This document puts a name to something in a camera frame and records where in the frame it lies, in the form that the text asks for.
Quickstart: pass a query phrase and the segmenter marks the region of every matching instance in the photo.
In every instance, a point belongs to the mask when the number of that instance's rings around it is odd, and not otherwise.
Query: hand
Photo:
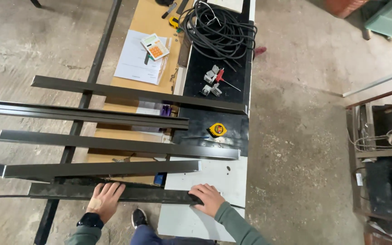
[[[225,202],[217,189],[209,184],[199,184],[192,187],[189,194],[193,194],[202,200],[204,205],[196,204],[194,207],[204,214],[214,218],[222,203]]]
[[[99,214],[102,222],[107,223],[116,213],[117,202],[123,190],[125,190],[125,185],[119,182],[106,183],[105,185],[103,183],[98,184],[93,191],[86,213]]]

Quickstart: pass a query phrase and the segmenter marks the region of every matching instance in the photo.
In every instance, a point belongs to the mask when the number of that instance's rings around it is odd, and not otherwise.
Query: screwdriver
[[[217,77],[216,77],[215,81],[216,81],[216,82],[224,81],[224,82],[226,82],[227,84],[229,84],[229,86],[231,86],[231,87],[233,87],[233,88],[235,88],[236,90],[238,90],[238,91],[241,92],[241,90],[239,90],[238,88],[234,87],[234,86],[233,86],[232,84],[230,84],[229,82],[223,80],[222,76],[223,76],[223,73],[224,73],[224,72],[225,72],[225,69],[221,69],[221,70],[219,71],[219,73],[217,74]]]

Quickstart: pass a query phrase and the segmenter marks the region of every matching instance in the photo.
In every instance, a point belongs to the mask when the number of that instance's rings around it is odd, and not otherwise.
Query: black sneaker
[[[131,215],[131,222],[132,226],[137,228],[139,225],[147,225],[148,224],[148,217],[146,216],[146,213],[141,210],[141,209],[136,209]]]

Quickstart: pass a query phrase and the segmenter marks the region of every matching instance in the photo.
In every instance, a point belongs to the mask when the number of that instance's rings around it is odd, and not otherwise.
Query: blue pants
[[[200,238],[176,237],[161,239],[148,225],[139,225],[132,236],[130,245],[214,245],[213,240]]]

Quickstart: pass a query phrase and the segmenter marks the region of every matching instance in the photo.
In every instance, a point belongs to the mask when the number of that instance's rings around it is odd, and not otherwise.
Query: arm
[[[222,224],[238,245],[268,244],[263,236],[225,201],[214,186],[195,185],[189,194],[199,197],[203,202],[203,205],[197,204],[194,207]]]
[[[98,184],[93,191],[86,213],[77,224],[77,231],[64,243],[95,245],[101,238],[102,227],[116,213],[117,202],[124,190],[125,185],[119,182]]]
[[[64,242],[65,245],[95,245],[101,238],[97,227],[77,226],[77,231]]]
[[[249,225],[228,202],[221,204],[214,219],[225,227],[226,231],[231,234],[238,245],[268,244],[263,236]]]

